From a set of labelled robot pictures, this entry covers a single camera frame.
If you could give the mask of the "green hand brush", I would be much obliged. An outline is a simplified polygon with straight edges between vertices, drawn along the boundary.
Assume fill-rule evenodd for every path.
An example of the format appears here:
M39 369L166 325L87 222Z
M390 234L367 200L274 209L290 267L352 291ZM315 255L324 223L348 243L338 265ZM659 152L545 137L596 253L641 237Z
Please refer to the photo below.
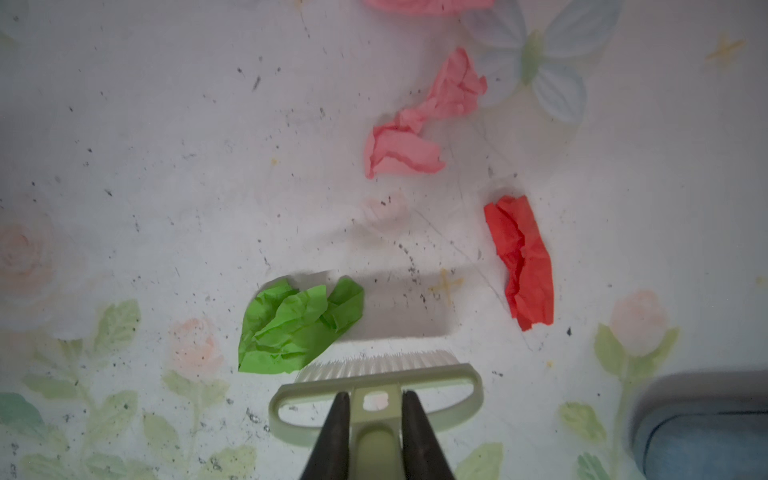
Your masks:
M402 395L416 392L437 433L470 420L482 407L477 370L444 350L311 364L281 386L269 404L272 433L311 452L335 396L350 396L347 479L407 479L402 458Z

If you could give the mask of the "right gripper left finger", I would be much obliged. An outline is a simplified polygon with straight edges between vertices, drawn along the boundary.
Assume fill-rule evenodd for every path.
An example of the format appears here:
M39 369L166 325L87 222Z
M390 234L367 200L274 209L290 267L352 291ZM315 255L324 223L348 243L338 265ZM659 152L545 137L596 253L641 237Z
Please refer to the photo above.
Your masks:
M349 474L351 405L347 392L339 392L331 405L312 449L301 480L346 480Z

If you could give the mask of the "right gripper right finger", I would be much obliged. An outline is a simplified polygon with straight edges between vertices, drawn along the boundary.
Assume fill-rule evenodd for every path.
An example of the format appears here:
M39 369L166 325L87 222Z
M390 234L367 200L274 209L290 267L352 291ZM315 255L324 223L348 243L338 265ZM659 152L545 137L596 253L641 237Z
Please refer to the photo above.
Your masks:
M408 480L454 480L416 392L402 395L402 458Z

